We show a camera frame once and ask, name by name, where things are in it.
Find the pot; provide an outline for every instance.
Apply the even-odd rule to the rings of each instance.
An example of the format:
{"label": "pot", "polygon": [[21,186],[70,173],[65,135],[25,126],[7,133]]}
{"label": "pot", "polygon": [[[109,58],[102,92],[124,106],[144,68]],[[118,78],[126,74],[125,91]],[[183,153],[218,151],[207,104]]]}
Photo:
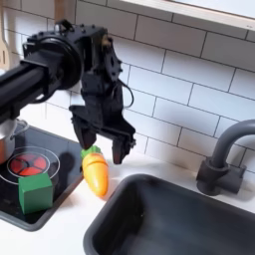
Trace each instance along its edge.
{"label": "pot", "polygon": [[[15,132],[17,124],[23,126]],[[8,120],[0,125],[0,164],[4,163],[13,153],[15,148],[15,136],[29,128],[25,121]]]}

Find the toy stove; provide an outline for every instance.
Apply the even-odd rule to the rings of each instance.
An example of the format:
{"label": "toy stove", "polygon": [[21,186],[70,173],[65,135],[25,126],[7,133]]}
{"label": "toy stove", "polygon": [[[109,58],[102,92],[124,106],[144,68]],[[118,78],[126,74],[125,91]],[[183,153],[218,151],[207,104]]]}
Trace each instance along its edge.
{"label": "toy stove", "polygon": [[[82,180],[78,143],[30,127],[16,136],[13,155],[0,165],[0,219],[28,231],[40,229]],[[51,209],[24,215],[18,179],[47,172],[54,185]]]}

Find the gray faucet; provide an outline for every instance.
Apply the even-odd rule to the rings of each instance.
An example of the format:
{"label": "gray faucet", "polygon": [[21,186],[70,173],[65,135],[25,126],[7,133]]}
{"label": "gray faucet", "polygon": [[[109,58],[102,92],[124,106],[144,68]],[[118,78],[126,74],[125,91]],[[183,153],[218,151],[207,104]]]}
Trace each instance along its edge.
{"label": "gray faucet", "polygon": [[196,176],[197,188],[206,195],[218,195],[221,189],[238,193],[245,168],[231,169],[226,163],[233,143],[245,136],[255,134],[255,120],[240,122],[227,129],[219,138],[211,157],[202,161]]}

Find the black sink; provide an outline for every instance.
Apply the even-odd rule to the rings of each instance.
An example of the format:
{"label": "black sink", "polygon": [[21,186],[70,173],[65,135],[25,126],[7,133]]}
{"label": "black sink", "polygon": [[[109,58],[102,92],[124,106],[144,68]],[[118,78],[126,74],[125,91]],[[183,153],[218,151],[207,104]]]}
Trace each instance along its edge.
{"label": "black sink", "polygon": [[255,215],[133,175],[89,227],[84,248],[87,255],[254,255]]}

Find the green cube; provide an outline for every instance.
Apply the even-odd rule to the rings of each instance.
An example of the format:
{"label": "green cube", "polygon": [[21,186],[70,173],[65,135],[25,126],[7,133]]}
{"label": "green cube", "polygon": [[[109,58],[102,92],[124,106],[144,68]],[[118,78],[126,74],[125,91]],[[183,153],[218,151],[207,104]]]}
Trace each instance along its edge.
{"label": "green cube", "polygon": [[24,214],[53,205],[53,184],[47,173],[19,178],[19,200]]}

